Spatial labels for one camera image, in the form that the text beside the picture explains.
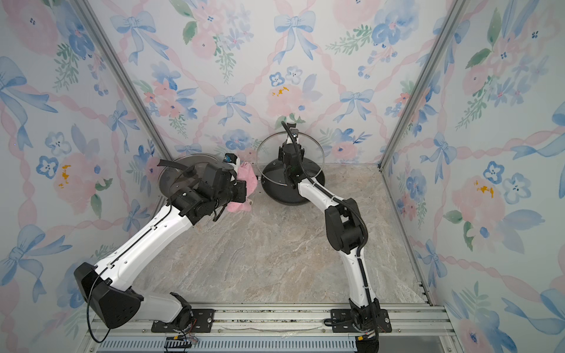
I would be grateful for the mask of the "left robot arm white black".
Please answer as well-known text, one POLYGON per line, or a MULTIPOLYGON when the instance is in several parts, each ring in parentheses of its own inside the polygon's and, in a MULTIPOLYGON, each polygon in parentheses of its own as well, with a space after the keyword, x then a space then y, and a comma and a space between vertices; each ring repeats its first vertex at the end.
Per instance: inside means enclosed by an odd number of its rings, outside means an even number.
POLYGON ((195 321, 191 304, 176 293, 137 291, 138 275, 174 239, 208 216, 219 219, 228 204, 243 204, 247 184, 239 180, 234 154, 219 160, 195 154, 174 161, 160 160, 159 189, 166 204, 129 241, 96 264, 83 263, 74 278, 87 304, 107 329, 132 320, 161 322, 186 331, 195 321))

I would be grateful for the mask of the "pink cloth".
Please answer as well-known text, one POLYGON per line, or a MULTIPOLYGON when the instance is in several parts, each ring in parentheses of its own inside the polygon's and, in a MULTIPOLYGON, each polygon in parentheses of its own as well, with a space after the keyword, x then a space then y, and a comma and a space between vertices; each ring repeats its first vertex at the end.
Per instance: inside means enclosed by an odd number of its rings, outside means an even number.
POLYGON ((243 162, 237 171, 237 180, 246 183, 246 201, 244 203, 231 202, 227 206, 230 213, 250 212, 252 210, 252 201, 250 196, 255 192, 258 184, 252 164, 243 162))

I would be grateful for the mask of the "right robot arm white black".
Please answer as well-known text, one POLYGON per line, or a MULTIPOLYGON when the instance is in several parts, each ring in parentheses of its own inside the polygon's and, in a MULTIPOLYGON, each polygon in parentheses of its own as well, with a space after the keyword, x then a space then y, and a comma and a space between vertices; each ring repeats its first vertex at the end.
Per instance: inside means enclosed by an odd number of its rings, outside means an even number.
POLYGON ((310 176, 305 169, 303 148, 296 141, 289 138, 279 148, 279 159, 287 183, 325 217, 328 242, 344 265, 353 324, 360 331, 378 330, 380 303, 370 285, 364 260, 369 234, 356 201, 337 197, 310 176))

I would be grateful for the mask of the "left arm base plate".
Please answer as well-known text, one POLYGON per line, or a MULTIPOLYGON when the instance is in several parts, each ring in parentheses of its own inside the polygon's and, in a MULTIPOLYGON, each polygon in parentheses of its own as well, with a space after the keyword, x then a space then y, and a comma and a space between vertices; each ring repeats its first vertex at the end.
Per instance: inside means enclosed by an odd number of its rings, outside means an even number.
POLYGON ((179 319, 172 323, 155 321, 152 324, 152 333, 211 333, 214 323, 214 309, 183 310, 179 319))

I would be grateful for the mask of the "glass pot lid black handle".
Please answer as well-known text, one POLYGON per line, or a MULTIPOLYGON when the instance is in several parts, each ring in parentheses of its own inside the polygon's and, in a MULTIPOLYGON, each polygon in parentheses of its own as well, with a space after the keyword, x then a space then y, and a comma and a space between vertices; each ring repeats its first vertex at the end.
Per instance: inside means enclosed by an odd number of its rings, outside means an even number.
MULTIPOLYGON (((297 143, 304 150, 303 166, 307 174, 321 183, 325 184, 323 168, 325 166, 325 152, 322 145, 310 135, 302 132, 297 133, 297 143)), ((287 167, 283 162, 283 146, 290 144, 290 151, 294 152, 292 142, 288 133, 283 130, 267 137, 257 148, 255 165, 260 171, 261 179, 277 187, 291 187, 292 179, 298 182, 306 178, 299 166, 294 167, 294 176, 285 176, 287 167)))

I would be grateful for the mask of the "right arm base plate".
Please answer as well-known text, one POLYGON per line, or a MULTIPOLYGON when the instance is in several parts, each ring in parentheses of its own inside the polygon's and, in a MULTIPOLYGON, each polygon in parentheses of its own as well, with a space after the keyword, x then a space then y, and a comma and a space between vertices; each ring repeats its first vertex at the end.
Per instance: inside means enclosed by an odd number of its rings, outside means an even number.
POLYGON ((388 312, 384 309, 372 314, 370 309, 332 309, 330 317, 324 320, 324 325, 330 327, 334 333, 353 333, 363 334, 377 331, 378 333, 390 333, 393 331, 388 312))

